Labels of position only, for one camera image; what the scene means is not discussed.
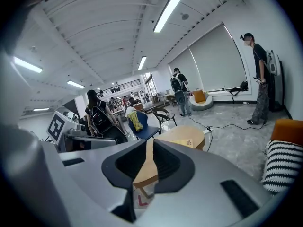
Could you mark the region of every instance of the orange cushion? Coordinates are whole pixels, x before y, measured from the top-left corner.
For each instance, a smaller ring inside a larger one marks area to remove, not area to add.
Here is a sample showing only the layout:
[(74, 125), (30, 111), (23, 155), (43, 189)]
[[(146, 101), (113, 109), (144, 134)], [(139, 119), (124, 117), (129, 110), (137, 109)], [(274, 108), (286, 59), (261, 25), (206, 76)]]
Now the orange cushion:
[(202, 90), (194, 91), (195, 101), (196, 103), (205, 102), (205, 95)]
[(287, 141), (303, 146), (303, 121), (278, 119), (275, 123), (272, 140)]

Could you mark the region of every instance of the light fixture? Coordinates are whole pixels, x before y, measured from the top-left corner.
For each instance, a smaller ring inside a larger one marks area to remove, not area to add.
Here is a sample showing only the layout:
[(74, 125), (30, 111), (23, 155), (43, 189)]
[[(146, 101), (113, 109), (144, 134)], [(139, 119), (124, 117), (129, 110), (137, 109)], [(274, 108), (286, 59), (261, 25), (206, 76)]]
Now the light fixture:
[(174, 11), (175, 7), (178, 5), (180, 1), (181, 0), (168, 0), (168, 2), (164, 7), (164, 10), (160, 15), (160, 18), (158, 19), (155, 25), (155, 28), (153, 29), (155, 33), (160, 33), (166, 21), (169, 19), (171, 13)]
[(229, 36), (232, 38), (231, 33), (229, 33), (228, 29), (226, 28), (226, 26), (224, 25), (224, 28), (226, 29), (226, 31), (228, 32)]
[(32, 71), (37, 72), (37, 73), (40, 73), (41, 71), (43, 71), (43, 69), (41, 69), (41, 68), (39, 68), (37, 66), (34, 66), (32, 64), (29, 64), (26, 61), (23, 61), (23, 60), (15, 57), (15, 56), (14, 56), (14, 63), (16, 65), (22, 66), (24, 68), (27, 68), (27, 69), (32, 70)]
[(140, 65), (139, 65), (138, 70), (141, 70), (141, 69), (142, 69), (145, 60), (146, 60), (146, 56), (143, 56), (143, 57), (141, 58), (141, 62), (140, 62)]
[(35, 108), (33, 111), (45, 111), (49, 110), (49, 108)]
[(79, 88), (81, 88), (81, 89), (84, 89), (84, 88), (85, 88), (85, 86), (82, 86), (82, 85), (80, 85), (80, 84), (78, 84), (78, 83), (75, 83), (75, 82), (73, 82), (73, 81), (71, 81), (71, 80), (69, 80), (69, 81), (67, 82), (67, 84), (70, 84), (70, 85), (75, 86), (75, 87), (79, 87)]

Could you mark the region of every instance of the gray floor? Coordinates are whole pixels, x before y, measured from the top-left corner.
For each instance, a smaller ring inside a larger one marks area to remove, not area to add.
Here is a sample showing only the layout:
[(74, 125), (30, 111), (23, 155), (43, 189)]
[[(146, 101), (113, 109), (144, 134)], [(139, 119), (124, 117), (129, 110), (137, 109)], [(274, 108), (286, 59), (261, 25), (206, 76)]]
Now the gray floor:
[[(205, 126), (223, 127), (233, 123), (242, 128), (247, 128), (250, 125), (246, 121), (251, 118), (255, 106), (214, 104), (212, 108), (205, 111), (192, 112), (191, 118)], [(166, 109), (176, 114), (177, 125), (193, 125), (201, 130), (205, 129), (202, 125), (193, 122), (188, 117), (181, 117), (176, 106), (175, 108), (172, 105), (170, 107), (167, 106)], [(275, 121), (279, 118), (287, 118), (286, 113), (284, 111), (270, 113), (267, 123), (260, 130), (247, 129), (244, 131), (235, 126), (228, 126), (224, 129), (214, 128), (213, 141), (209, 152), (224, 157), (257, 181), (260, 181), (265, 161), (263, 150), (270, 140)], [(159, 126), (158, 120), (152, 113), (148, 115), (148, 124)], [(163, 131), (168, 131), (173, 127), (175, 127), (174, 122), (162, 124)], [(253, 125), (253, 127), (259, 128), (261, 125)], [(125, 128), (129, 132), (128, 138), (135, 140), (135, 136), (132, 134), (127, 122), (125, 122)], [(210, 139), (211, 134), (206, 134), (204, 151), (208, 150)]]

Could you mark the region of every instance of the roller shade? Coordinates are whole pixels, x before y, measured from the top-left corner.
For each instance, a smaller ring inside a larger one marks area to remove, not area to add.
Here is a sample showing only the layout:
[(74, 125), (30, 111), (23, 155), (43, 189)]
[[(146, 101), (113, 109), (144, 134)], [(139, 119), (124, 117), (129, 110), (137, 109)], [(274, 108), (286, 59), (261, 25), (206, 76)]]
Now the roller shade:
[(205, 91), (238, 87), (246, 81), (238, 49), (224, 25), (198, 40), (190, 50)]
[(202, 89), (201, 78), (195, 61), (189, 51), (186, 49), (169, 64), (172, 73), (177, 67), (188, 81), (188, 88), (192, 91)]

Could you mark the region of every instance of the yellow bag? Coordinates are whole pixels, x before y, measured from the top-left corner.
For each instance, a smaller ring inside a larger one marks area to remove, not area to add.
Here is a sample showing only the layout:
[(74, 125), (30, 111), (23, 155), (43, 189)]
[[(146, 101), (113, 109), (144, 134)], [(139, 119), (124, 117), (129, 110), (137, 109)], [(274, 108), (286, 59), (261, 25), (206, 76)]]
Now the yellow bag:
[(131, 120), (137, 132), (143, 128), (143, 125), (138, 120), (137, 111), (129, 113), (127, 117)]

